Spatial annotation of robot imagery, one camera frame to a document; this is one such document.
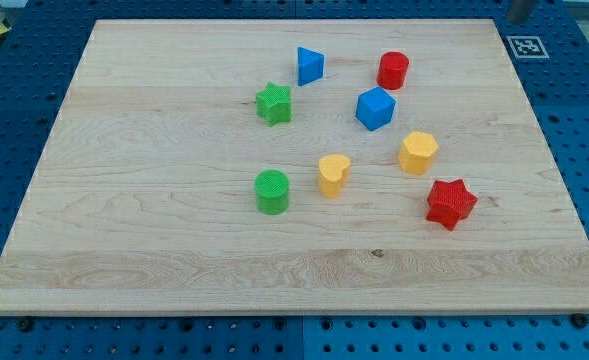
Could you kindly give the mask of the grey robot arm pointer tip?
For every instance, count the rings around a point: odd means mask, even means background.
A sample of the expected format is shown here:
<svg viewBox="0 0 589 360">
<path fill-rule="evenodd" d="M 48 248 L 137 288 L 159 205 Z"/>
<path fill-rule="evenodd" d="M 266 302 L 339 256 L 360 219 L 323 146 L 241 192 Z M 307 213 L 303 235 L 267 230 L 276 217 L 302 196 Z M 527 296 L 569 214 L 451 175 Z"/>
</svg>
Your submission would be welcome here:
<svg viewBox="0 0 589 360">
<path fill-rule="evenodd" d="M 537 0 L 510 0 L 505 14 L 505 20 L 514 25 L 525 24 L 536 3 Z"/>
</svg>

